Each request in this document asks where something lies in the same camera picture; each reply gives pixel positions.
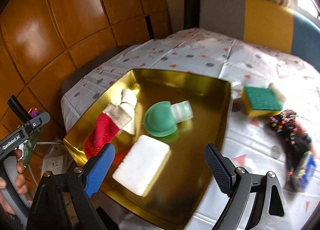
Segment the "left human hand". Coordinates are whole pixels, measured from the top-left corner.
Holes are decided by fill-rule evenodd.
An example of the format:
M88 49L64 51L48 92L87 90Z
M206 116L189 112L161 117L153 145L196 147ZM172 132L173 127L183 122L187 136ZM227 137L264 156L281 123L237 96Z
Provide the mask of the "left human hand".
M17 161L16 170L18 174L14 183L15 183L15 186L17 187L17 192L18 194L25 194L28 191L28 187L25 183L25 177L23 175L24 166L21 161ZM5 189L7 186L5 180L2 178L0 178L0 185L1 185L1 190ZM7 203L6 199L3 197L2 194L1 194L1 205L7 213L11 215L15 215L15 212L12 210L12 208Z

